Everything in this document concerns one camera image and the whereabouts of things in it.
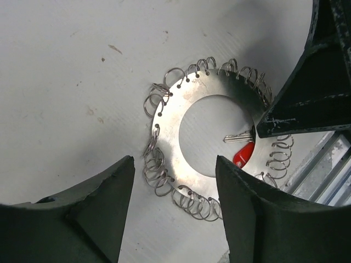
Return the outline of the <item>metal disc with key rings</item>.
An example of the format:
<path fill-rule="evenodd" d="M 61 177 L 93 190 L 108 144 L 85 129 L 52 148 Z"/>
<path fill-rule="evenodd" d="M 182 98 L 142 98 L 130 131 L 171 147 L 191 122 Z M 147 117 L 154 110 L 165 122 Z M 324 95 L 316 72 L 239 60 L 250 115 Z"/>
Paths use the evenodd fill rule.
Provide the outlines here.
<path fill-rule="evenodd" d="M 256 126 L 273 100 L 265 74 L 239 67 L 235 59 L 217 65 L 213 57 L 187 69 L 168 70 L 153 83 L 143 108 L 151 120 L 143 152 L 143 176 L 158 197 L 197 221 L 222 218 L 215 163 L 218 155 L 233 164 L 245 144 L 224 143 L 226 135 L 254 129 L 253 154 L 241 168 L 270 186 L 280 187 L 291 163 L 290 135 L 260 138 Z"/>

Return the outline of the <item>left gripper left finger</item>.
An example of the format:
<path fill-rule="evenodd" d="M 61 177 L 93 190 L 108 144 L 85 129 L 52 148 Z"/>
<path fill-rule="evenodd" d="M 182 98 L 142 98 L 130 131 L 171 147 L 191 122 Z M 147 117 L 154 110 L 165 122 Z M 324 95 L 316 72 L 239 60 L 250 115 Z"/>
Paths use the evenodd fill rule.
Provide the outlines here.
<path fill-rule="evenodd" d="M 134 175 L 125 156 L 38 202 L 1 205 L 1 262 L 118 262 Z"/>

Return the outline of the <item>red handled key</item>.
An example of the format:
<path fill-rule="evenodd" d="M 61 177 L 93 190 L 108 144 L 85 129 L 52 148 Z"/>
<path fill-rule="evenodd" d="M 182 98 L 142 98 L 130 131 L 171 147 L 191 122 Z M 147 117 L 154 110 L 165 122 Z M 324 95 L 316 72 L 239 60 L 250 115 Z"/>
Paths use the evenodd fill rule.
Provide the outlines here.
<path fill-rule="evenodd" d="M 243 131 L 237 135 L 226 135 L 223 139 L 224 143 L 232 142 L 243 142 L 245 143 L 242 148 L 240 148 L 237 153 L 233 156 L 233 163 L 239 167 L 243 168 L 250 160 L 253 150 L 255 147 L 256 135 L 254 129 Z"/>

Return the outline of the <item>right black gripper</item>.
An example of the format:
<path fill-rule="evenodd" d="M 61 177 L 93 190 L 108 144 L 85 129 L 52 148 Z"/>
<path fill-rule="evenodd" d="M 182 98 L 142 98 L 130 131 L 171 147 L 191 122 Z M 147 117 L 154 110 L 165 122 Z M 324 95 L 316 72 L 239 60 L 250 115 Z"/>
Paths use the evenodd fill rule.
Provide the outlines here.
<path fill-rule="evenodd" d="M 256 129 L 260 138 L 350 129 L 350 1 L 313 1 L 304 52 Z"/>

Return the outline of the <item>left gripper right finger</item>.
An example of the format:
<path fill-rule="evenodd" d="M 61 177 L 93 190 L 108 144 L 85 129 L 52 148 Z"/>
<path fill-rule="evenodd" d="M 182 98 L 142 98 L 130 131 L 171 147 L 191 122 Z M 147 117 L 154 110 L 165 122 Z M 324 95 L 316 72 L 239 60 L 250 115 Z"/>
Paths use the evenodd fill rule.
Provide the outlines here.
<path fill-rule="evenodd" d="M 216 181 L 231 262 L 350 262 L 350 206 L 295 197 L 223 156 Z"/>

